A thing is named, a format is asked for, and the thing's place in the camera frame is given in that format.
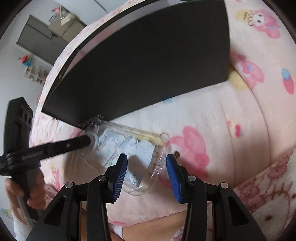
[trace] white wall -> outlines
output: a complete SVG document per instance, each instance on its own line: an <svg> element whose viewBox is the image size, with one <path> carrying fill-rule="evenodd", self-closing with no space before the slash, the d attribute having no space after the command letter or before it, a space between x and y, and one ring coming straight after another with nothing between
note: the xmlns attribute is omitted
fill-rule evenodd
<svg viewBox="0 0 296 241"><path fill-rule="evenodd" d="M118 8L126 0L55 0L74 13L82 22L89 25Z"/></svg>
<svg viewBox="0 0 296 241"><path fill-rule="evenodd" d="M29 15L49 24L51 10L59 5L53 0L32 0L13 20L0 40L0 155L3 154L3 134L6 108L9 100L23 96L33 111L37 107L37 97L42 86L24 77L25 66L18 60L27 51L16 45L20 33ZM36 65L50 70L51 65L37 60ZM0 208L9 209L9 202L4 189L5 177L0 176ZM13 232L12 219L2 217L8 229Z"/></svg>

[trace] finger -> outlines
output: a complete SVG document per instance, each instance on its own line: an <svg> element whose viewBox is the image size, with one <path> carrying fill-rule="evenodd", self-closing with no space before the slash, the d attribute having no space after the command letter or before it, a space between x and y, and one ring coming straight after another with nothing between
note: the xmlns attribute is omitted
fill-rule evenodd
<svg viewBox="0 0 296 241"><path fill-rule="evenodd" d="M5 190L7 194L10 192L16 196L24 196L24 191L21 189L21 187L14 182L11 178L5 179Z"/></svg>
<svg viewBox="0 0 296 241"><path fill-rule="evenodd" d="M43 201L40 202L39 204L34 205L32 208L34 208L34 209L44 209L45 204L46 204L46 202L45 202L45 200L43 200Z"/></svg>
<svg viewBox="0 0 296 241"><path fill-rule="evenodd" d="M36 175L36 184L37 185L40 185L40 184L43 184L44 185L44 176L43 176L42 171L40 171L40 170L39 170L39 172Z"/></svg>
<svg viewBox="0 0 296 241"><path fill-rule="evenodd" d="M37 186L33 187L33 189L30 192L31 199L36 198L43 191L44 191L44 185L37 185Z"/></svg>
<svg viewBox="0 0 296 241"><path fill-rule="evenodd" d="M41 203L45 198L45 191L43 190L43 192L40 192L39 195L35 198L30 198L28 201L27 201L27 204L30 206L30 207L33 207L34 205L37 205L39 203Z"/></svg>
<svg viewBox="0 0 296 241"><path fill-rule="evenodd" d="M10 202L10 207L12 211L13 209L20 207L17 196L15 196L12 192L7 192L7 197Z"/></svg>

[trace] pink flower print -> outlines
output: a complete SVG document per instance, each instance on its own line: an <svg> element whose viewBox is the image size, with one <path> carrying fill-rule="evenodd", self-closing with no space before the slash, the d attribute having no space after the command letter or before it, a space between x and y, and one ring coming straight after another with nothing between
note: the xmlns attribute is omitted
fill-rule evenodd
<svg viewBox="0 0 296 241"><path fill-rule="evenodd" d="M283 68L281 71L281 75L283 77L283 82L284 82L284 86L286 88L286 91L289 94L294 94L294 81L291 77L290 71Z"/></svg>
<svg viewBox="0 0 296 241"><path fill-rule="evenodd" d="M239 124L235 125L235 136L240 138L242 136L242 128Z"/></svg>
<svg viewBox="0 0 296 241"><path fill-rule="evenodd" d="M266 32L273 39L277 39L281 35L276 18L265 9L256 10L249 25L261 32Z"/></svg>
<svg viewBox="0 0 296 241"><path fill-rule="evenodd" d="M81 136L81 134L82 134L82 130L75 127L73 132L70 135L70 138Z"/></svg>
<svg viewBox="0 0 296 241"><path fill-rule="evenodd" d="M246 61L246 56L230 51L231 63L241 73L249 88L252 90L257 82L264 82L261 69L254 63Z"/></svg>
<svg viewBox="0 0 296 241"><path fill-rule="evenodd" d="M119 222L119 221L111 221L111 220L109 220L109 223L114 224L114 225L117 225L117 226L120 226L120 227L125 227L125 226L127 226L126 223Z"/></svg>
<svg viewBox="0 0 296 241"><path fill-rule="evenodd" d="M168 189L171 189L170 180L168 178L164 178L162 176L158 177L159 182Z"/></svg>
<svg viewBox="0 0 296 241"><path fill-rule="evenodd" d="M57 191L61 189L61 184L59 181L59 170L56 168L52 170L52 184L54 185Z"/></svg>
<svg viewBox="0 0 296 241"><path fill-rule="evenodd" d="M268 177L271 179L278 179L282 177L287 171L287 164L290 159L290 155L281 158L278 163L269 169Z"/></svg>
<svg viewBox="0 0 296 241"><path fill-rule="evenodd" d="M241 191L239 198L244 204L259 194L259 188L255 186L255 178L242 183L238 188Z"/></svg>
<svg viewBox="0 0 296 241"><path fill-rule="evenodd" d="M263 194L256 195L245 203L247 209L252 213L266 203L265 196Z"/></svg>
<svg viewBox="0 0 296 241"><path fill-rule="evenodd" d="M52 192L50 192L50 191L48 191L48 190L46 190L45 189L45 194L49 197L49 198L54 198L55 197L55 194L54 193L52 193Z"/></svg>
<svg viewBox="0 0 296 241"><path fill-rule="evenodd" d="M187 169L189 174L203 180L207 179L205 167L210 159L206 154L205 142L196 129L190 126L184 127L183 136L172 137L167 145L180 147L181 165Z"/></svg>

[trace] brown stain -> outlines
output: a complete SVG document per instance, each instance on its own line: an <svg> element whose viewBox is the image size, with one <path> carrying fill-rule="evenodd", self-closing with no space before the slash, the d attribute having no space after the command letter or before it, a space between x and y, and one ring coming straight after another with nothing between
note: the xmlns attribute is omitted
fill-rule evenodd
<svg viewBox="0 0 296 241"><path fill-rule="evenodd" d="M273 216L271 216L271 215L267 215L267 216L265 217L265 221L270 221L272 218L273 218Z"/></svg>
<svg viewBox="0 0 296 241"><path fill-rule="evenodd" d="M174 156L175 156L176 158L178 158L178 157L180 156L180 153L179 153L178 151L175 151L175 152L174 152Z"/></svg>

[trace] black handle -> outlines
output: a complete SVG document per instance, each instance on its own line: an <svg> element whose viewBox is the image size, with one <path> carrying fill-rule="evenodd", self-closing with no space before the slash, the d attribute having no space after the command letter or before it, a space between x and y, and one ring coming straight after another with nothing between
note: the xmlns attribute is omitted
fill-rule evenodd
<svg viewBox="0 0 296 241"><path fill-rule="evenodd" d="M98 178L95 178L88 186L86 206L86 233L88 241L111 241L106 203L102 200L106 190L103 188L104 185L108 187L108 179L99 181Z"/></svg>
<svg viewBox="0 0 296 241"><path fill-rule="evenodd" d="M27 225L33 227L34 223L38 220L39 215L36 209L28 206L27 201L30 198L30 191L36 186L36 176L40 171L39 168L28 170L25 173L14 173L11 175L13 181L15 181L24 191L23 197L17 197L20 208L22 209L24 218Z"/></svg>

